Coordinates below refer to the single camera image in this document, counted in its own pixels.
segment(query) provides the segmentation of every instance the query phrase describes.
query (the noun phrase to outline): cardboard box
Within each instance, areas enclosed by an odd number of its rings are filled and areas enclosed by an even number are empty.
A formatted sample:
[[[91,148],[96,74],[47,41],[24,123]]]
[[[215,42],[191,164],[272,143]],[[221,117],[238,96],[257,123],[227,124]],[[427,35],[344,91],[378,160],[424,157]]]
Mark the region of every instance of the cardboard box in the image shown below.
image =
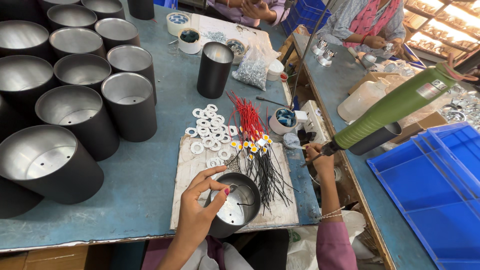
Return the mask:
[[[108,270],[111,245],[79,245],[28,252],[23,270]]]
[[[409,125],[402,130],[402,134],[390,140],[391,143],[400,144],[410,139],[410,137],[416,135],[419,132],[425,131],[429,127],[445,125],[447,120],[443,118],[438,112],[434,112],[431,115],[425,117],[416,123]]]
[[[365,75],[365,77],[359,80],[359,82],[357,82],[354,86],[352,86],[352,88],[350,88],[350,90],[348,91],[348,94],[349,95],[353,94],[353,92],[355,92],[355,90],[357,90],[360,87],[360,85],[362,85],[364,82],[371,81],[376,83],[378,82],[378,80],[380,80],[380,78],[385,78],[388,75],[400,75],[400,74],[390,73],[390,72],[369,72]]]
[[[26,252],[5,253],[0,255],[0,269],[24,270]]]

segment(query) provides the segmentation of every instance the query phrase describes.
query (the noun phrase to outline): blue table surface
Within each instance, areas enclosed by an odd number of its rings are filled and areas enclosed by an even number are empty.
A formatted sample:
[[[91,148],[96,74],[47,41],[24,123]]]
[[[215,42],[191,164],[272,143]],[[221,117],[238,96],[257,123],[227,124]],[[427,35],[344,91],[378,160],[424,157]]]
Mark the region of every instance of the blue table surface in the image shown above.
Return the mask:
[[[167,43],[176,39],[167,31],[165,17],[172,9],[155,5],[155,19],[132,18],[123,2],[128,21],[134,23],[143,48],[154,59],[158,104],[158,130],[154,137],[132,143],[122,140],[118,151],[98,164],[105,173],[103,186],[92,198],[75,205],[61,205],[44,199],[29,212],[11,219],[0,220],[0,251],[21,247],[58,245],[66,242],[90,242],[145,236],[172,235],[169,229],[173,190],[177,170],[180,138],[187,127],[195,127],[195,108],[213,103],[218,113],[230,116],[233,103],[227,94],[215,100],[198,94],[196,82],[201,52],[188,55],[178,46]],[[229,75],[225,90],[234,90],[239,97],[255,102],[256,96],[286,103],[279,81],[266,84],[263,92],[245,85]],[[266,108],[271,114],[279,106],[263,102],[260,115],[266,120]],[[301,150],[286,151],[290,177],[297,200],[299,223],[316,224],[318,203]]]
[[[294,34],[302,54],[308,42],[306,36]],[[348,90],[364,77],[365,69],[358,60],[347,51],[347,48],[328,44],[328,48],[337,52],[332,66],[325,68],[318,63],[316,55],[308,50],[305,57],[306,65],[322,98],[325,109],[333,123],[336,132],[344,129],[347,124],[338,115],[337,107],[348,97]],[[361,191],[365,195],[373,218],[382,234],[383,240],[398,269],[437,269],[427,251],[416,237],[408,223],[397,209],[382,184],[367,166],[366,159],[379,156],[384,151],[376,149],[356,156],[346,151],[347,158],[357,177]]]

